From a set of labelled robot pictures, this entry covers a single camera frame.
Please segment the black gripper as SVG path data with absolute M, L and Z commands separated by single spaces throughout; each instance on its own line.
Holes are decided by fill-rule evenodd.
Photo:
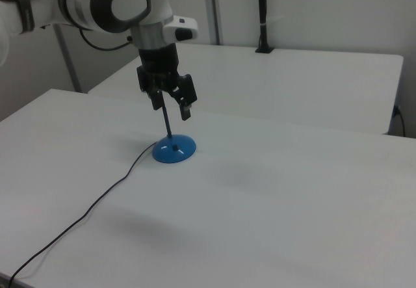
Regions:
M 142 65 L 136 69 L 140 90 L 145 92 L 156 111 L 162 107 L 159 90 L 171 92 L 179 105 L 181 119 L 191 117 L 190 109 L 198 97 L 191 75 L 177 72 L 179 59 L 177 47 L 170 44 L 158 49 L 140 49 Z

